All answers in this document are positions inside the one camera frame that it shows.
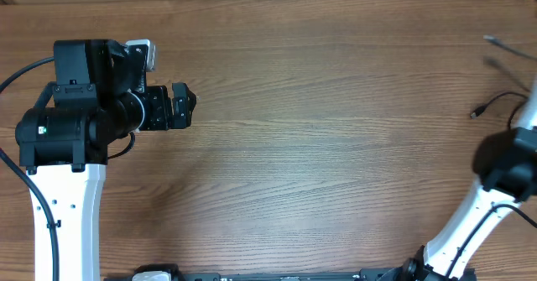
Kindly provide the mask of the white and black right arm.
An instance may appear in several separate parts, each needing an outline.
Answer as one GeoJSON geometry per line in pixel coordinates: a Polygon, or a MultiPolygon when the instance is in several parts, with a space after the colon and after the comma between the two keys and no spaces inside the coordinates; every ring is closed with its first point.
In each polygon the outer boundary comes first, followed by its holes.
{"type": "Polygon", "coordinates": [[[536,195],[536,88],[514,127],[484,138],[473,159],[476,178],[443,229],[395,269],[394,280],[460,280],[496,226],[536,195]]]}

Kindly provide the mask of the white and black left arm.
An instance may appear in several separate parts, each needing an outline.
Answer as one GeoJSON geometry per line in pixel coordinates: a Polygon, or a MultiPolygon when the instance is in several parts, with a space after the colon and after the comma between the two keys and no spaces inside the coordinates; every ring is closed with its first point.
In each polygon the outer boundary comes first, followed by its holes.
{"type": "Polygon", "coordinates": [[[156,48],[147,39],[59,40],[53,52],[56,79],[15,130],[34,212],[34,276],[98,280],[109,145],[189,127],[196,95],[182,82],[148,84],[156,48]]]}

